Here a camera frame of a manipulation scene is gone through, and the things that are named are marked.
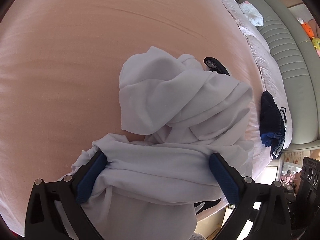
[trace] metal screw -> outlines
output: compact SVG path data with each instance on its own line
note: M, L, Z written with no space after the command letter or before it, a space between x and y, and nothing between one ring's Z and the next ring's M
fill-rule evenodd
M40 185L42 183L42 179L36 179L35 184Z
M281 183L279 181L274 181L273 184L276 186L276 187L281 187Z
M246 183L252 183L252 179L250 177L244 177L244 181Z
M72 176L71 175L64 176L63 180L65 182L69 182L70 180L72 180Z

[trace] white plush toy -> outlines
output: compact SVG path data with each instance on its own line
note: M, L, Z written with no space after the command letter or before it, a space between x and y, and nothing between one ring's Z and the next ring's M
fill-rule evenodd
M263 16L259 11L249 3L248 1L245 1L243 3L239 4L240 9L244 13L244 15L247 17L247 19L254 25L254 26L263 26Z

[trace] fitted sheet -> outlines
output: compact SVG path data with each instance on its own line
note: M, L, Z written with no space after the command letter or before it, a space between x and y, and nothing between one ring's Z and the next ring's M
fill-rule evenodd
M70 172L81 150L107 133L144 139L121 130L118 82L123 63L150 46L199 62L215 57L249 84L253 178L268 164L261 75L221 0L16 0L0 23L0 213L14 232L23 235L37 178Z

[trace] bed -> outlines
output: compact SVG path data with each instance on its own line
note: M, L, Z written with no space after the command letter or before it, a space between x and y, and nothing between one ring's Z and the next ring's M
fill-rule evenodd
M279 67L235 1L15 0L0 22L0 213L11 230L24 234L37 178L68 173L81 150L107 133L144 139L121 130L118 77L131 55L150 46L199 62L215 57L253 87L246 139L254 141L254 179L271 160L258 121L266 89L287 108L289 147L295 130Z

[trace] stuffed animal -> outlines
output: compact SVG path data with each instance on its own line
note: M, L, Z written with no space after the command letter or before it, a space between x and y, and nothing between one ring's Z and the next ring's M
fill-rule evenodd
M297 20L298 20L298 22L300 22L302 28L307 33L308 37L311 39L312 44L316 48L316 51L320 57L320 39L315 38L315 34L313 33L313 30L308 23L304 22L304 20L299 17L297 17Z
M245 1L239 4L240 9L247 17L247 19L254 25L254 26L263 26L263 16L259 13L259 11L249 3Z

